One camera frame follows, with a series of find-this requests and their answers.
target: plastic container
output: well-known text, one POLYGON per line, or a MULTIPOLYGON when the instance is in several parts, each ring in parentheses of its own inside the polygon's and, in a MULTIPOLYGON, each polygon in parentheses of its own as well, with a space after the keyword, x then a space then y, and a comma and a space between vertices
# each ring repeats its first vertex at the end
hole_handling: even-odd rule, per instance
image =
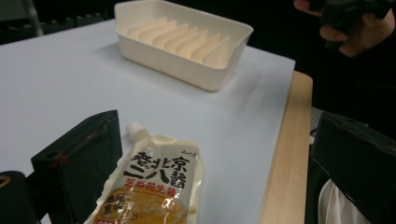
POLYGON ((121 55, 207 91, 238 65, 253 28, 163 0, 115 5, 121 55))

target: sauce pouch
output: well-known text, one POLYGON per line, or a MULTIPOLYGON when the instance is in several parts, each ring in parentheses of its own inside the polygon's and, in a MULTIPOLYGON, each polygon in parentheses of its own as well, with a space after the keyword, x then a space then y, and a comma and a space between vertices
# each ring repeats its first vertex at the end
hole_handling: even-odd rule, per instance
POLYGON ((127 127, 132 145, 85 224, 195 224, 204 166, 198 144, 127 127))

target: black object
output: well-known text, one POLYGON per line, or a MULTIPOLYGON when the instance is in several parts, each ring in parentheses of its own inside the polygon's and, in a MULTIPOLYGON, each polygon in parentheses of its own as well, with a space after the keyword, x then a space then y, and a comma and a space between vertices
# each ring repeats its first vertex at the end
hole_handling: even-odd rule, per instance
POLYGON ((372 224, 396 223, 396 141, 323 112, 310 156, 305 224, 318 223, 318 194, 329 178, 372 224))
POLYGON ((0 223, 35 223, 35 208, 21 172, 0 173, 0 223))
MULTIPOLYGON (((377 18, 384 19, 392 7, 394 0, 333 0, 325 3, 323 0, 310 0, 311 10, 323 13, 320 24, 330 24, 334 29, 347 34, 353 23, 364 13, 373 13, 377 18)), ((327 49, 339 49, 342 42, 327 41, 327 49)))
POLYGON ((15 198, 21 199, 13 204, 15 207, 8 208, 15 211, 15 216, 0 214, 0 223, 36 223, 30 219, 16 222, 15 218, 25 216, 22 210, 28 210, 28 215, 35 214, 36 220, 49 214, 52 224, 83 223, 96 207, 96 200, 121 155, 117 110, 84 119, 33 156, 35 171, 31 175, 11 178, 17 180, 9 182, 14 184, 11 186, 14 190, 0 188, 2 206, 15 198), (29 189, 28 195, 24 186, 29 189))

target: white cloth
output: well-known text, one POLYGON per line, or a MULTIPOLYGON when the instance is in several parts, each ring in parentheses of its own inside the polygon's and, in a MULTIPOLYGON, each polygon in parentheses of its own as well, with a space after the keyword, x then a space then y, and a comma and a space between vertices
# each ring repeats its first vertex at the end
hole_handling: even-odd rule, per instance
POLYGON ((356 206, 331 180, 323 186, 318 199, 319 224, 370 224, 356 206))

